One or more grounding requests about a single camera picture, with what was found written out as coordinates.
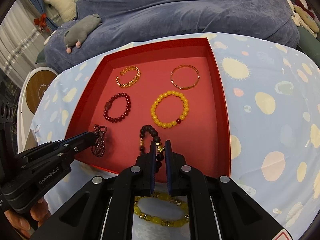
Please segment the person's hand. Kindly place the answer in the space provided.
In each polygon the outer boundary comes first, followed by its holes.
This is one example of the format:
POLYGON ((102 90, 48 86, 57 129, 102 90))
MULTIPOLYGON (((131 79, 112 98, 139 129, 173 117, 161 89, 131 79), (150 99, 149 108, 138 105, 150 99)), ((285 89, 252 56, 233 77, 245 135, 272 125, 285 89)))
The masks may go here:
POLYGON ((13 228, 24 238, 29 239, 31 237, 31 224, 30 221, 36 223, 38 227, 42 226, 46 220, 49 219, 51 213, 49 206, 44 197, 40 198, 30 210, 30 219, 26 219, 21 214, 16 213, 13 210, 7 210, 4 212, 9 223, 13 228))

